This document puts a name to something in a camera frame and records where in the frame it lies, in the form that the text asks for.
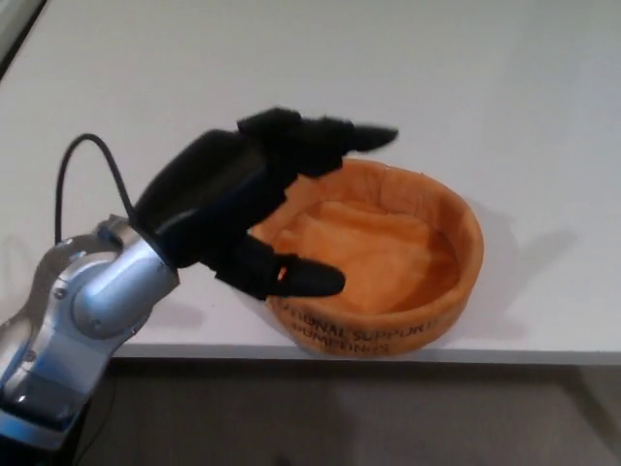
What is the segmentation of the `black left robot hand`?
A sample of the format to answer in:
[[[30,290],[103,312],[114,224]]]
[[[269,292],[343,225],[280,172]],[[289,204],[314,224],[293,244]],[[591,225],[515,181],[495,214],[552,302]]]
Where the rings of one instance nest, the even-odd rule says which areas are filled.
[[[349,153],[378,150],[398,134],[390,126],[265,110],[234,131],[209,130],[190,143],[148,184],[134,219],[174,268],[201,263],[255,299],[337,295],[345,286],[337,267],[278,253],[249,230],[285,203],[300,177],[336,172]]]

